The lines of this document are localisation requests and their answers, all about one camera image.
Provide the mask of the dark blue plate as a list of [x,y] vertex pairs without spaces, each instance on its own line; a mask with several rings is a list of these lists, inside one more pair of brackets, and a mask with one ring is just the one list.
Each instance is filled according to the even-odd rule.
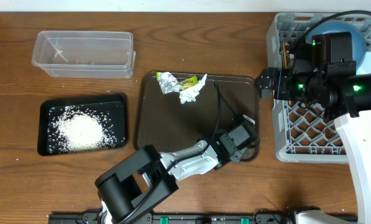
[[361,31],[351,23],[337,20],[330,20],[324,22],[313,29],[306,35],[305,40],[307,43],[312,43],[312,36],[319,34],[329,34],[337,32],[350,32],[352,36],[352,57],[356,61],[357,69],[363,62],[366,54],[365,39]]

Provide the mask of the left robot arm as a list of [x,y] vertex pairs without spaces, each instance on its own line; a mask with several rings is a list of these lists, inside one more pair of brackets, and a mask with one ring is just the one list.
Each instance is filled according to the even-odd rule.
[[215,129],[189,148],[158,152],[148,145],[106,171],[94,183],[102,203],[98,223],[134,223],[177,191],[179,181],[239,163],[259,137],[252,118],[237,119],[234,129]]

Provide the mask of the white rice pile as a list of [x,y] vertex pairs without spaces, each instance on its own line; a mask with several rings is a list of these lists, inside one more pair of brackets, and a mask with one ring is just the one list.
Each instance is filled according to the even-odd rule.
[[48,155],[115,149],[126,143],[119,102],[56,106],[47,115]]

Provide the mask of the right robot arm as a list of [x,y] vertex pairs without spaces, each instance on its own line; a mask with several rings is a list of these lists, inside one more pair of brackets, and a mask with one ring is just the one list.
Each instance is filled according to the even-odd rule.
[[371,74],[358,75],[352,34],[315,35],[297,49],[302,69],[268,67],[256,78],[261,98],[318,103],[334,121],[354,184],[358,223],[371,223]]

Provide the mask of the wooden chopstick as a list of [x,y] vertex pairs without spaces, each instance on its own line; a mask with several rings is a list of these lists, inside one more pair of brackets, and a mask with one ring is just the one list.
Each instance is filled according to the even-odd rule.
[[287,54],[286,54],[286,42],[282,42],[282,55],[283,55],[283,67],[287,67]]

